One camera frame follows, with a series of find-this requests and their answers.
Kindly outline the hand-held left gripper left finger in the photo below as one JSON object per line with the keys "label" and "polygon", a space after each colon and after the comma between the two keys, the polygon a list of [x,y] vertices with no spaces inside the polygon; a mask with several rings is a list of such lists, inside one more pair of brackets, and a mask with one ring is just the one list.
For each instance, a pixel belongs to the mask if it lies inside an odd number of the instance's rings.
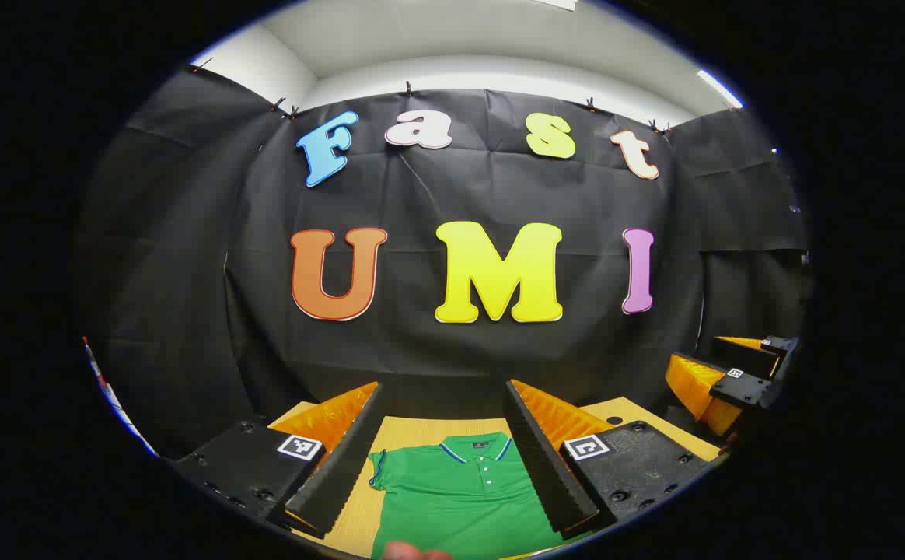
{"label": "hand-held left gripper left finger", "polygon": [[383,401],[373,382],[276,422],[242,419],[173,468],[247,517],[324,538],[370,453]]}

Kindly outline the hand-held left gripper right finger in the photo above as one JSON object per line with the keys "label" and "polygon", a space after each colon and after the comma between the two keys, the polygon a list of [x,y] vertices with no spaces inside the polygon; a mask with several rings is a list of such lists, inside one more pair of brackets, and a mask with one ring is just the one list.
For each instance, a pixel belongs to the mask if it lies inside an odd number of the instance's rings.
{"label": "hand-held left gripper right finger", "polygon": [[571,538],[638,521],[716,467],[658,423],[607,422],[520,380],[505,385],[505,419],[552,529]]}

